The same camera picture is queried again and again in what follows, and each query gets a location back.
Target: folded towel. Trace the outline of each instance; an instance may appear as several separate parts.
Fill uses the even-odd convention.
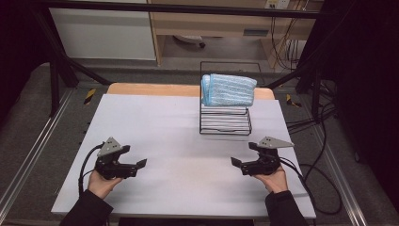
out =
[[[235,75],[205,74],[202,103],[205,106],[251,106],[256,80]]]

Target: yellow and black tape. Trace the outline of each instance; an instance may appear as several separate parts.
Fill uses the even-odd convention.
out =
[[[85,101],[83,102],[83,105],[88,105],[90,104],[91,98],[93,97],[94,93],[96,92],[96,89],[91,89],[88,92],[88,95],[85,98]]]
[[[293,101],[291,100],[291,95],[290,95],[290,94],[287,94],[287,105],[294,105],[294,106],[296,106],[296,107],[301,107],[301,106],[302,106],[301,103],[293,102]]]

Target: black sleeve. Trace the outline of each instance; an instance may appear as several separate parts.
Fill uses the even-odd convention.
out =
[[[100,226],[105,223],[112,210],[113,208],[109,204],[86,190],[59,225]]]
[[[270,226],[308,226],[291,191],[270,193],[265,200]]]

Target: white wall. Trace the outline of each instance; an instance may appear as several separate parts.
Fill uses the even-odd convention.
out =
[[[146,0],[96,0],[146,3]],[[148,12],[51,8],[69,57],[155,60]]]

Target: power outlet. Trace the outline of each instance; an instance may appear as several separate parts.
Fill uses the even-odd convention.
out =
[[[276,4],[277,9],[287,9],[288,4],[290,4],[290,0],[279,0]]]
[[[279,0],[267,0],[264,8],[277,8]]]

